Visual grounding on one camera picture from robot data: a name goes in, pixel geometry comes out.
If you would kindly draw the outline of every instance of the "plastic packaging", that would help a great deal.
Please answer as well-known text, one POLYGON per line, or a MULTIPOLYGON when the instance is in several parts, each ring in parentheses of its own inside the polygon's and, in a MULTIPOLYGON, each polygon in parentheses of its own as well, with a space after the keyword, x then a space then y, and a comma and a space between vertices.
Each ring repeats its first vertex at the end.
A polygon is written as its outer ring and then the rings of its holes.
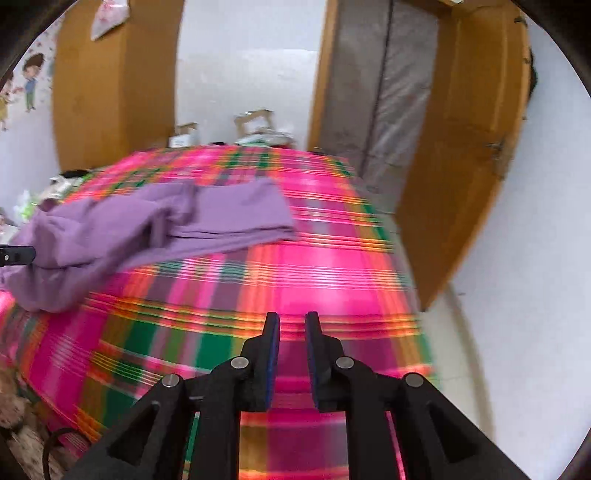
POLYGON ((121 25, 128 18, 128 0, 103 0, 92 22, 90 39, 94 41, 101 38, 109 30, 121 25))

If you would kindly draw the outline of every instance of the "black cable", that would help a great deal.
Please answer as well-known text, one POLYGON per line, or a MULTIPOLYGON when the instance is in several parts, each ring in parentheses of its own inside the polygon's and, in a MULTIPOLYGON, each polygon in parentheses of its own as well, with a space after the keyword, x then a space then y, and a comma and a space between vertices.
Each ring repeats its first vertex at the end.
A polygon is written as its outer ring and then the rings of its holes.
POLYGON ((45 445, 43 445, 43 456, 41 458, 41 464, 43 466, 43 478, 45 480, 51 480, 51 475, 49 474, 49 454, 56 446, 59 437, 67 433, 76 433, 80 438, 84 439, 84 441, 89 447, 90 445, 92 445, 90 440, 86 437, 86 435, 71 427, 65 427, 53 432, 45 442, 45 445))

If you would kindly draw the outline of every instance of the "metal screw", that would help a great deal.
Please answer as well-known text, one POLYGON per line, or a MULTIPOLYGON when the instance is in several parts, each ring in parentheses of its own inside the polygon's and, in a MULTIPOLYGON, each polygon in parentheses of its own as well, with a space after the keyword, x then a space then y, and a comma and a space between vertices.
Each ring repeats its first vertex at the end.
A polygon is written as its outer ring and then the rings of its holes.
POLYGON ((248 367, 248 358, 245 356, 237 356, 236 358, 232 358, 230 365, 234 368, 246 368, 248 367))
POLYGON ((353 359, 349 356, 341 356, 336 360, 336 366, 344 370, 351 368, 354 363, 353 359))
POLYGON ((162 385, 167 388, 176 387, 181 378, 175 374, 168 374, 162 377, 162 385))
POLYGON ((404 377, 404 381, 409 387, 414 388, 418 388, 424 383, 423 378, 419 374, 408 374, 404 377))

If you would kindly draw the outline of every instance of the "cartoon character sticker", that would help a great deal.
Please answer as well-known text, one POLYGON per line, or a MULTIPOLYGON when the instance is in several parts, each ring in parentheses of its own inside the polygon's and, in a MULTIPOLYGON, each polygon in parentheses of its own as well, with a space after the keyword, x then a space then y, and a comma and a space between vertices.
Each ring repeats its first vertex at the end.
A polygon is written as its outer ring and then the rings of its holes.
POLYGON ((10 90, 12 88, 12 72, 9 74, 6 83, 0 90, 0 127, 5 132, 6 129, 6 120, 8 118, 8 104, 10 103, 10 90))
POLYGON ((43 53, 37 53, 30 57, 22 66, 22 74, 27 79, 27 84, 25 85, 27 112, 35 110, 35 87, 37 86, 37 76, 41 71, 43 62, 45 62, 45 56, 43 53))

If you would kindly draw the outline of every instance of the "plastic bag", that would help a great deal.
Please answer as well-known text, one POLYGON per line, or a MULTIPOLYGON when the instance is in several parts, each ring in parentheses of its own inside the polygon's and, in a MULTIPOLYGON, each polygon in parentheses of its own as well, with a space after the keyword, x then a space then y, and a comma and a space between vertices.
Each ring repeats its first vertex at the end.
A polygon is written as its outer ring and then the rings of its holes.
POLYGON ((129 18, 128 0, 103 0, 92 21, 90 39, 96 40, 129 18))
POLYGON ((18 204, 14 207, 14 216, 18 223, 27 223, 35 213, 37 199, 31 196, 28 190, 25 190, 18 196, 18 204))

